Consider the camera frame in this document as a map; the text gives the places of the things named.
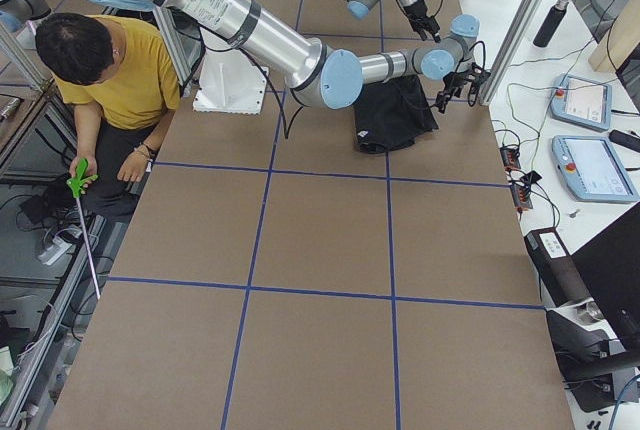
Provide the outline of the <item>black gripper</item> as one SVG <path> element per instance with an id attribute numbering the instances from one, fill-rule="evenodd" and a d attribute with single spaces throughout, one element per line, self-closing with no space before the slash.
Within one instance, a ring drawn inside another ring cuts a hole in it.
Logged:
<path id="1" fill-rule="evenodd" d="M 439 113 L 445 113 L 446 108 L 455 95 L 460 95 L 463 88 L 469 84 L 469 92 L 473 92 L 475 82 L 475 70 L 469 68 L 463 71 L 451 72 L 447 74 L 444 79 L 444 88 L 439 91 L 434 105 Z"/>
<path id="2" fill-rule="evenodd" d="M 424 0 L 415 0 L 404 6 L 404 12 L 409 21 L 414 21 L 414 31 L 422 41 L 441 41 L 440 26 L 433 16 L 428 16 L 428 7 Z"/>

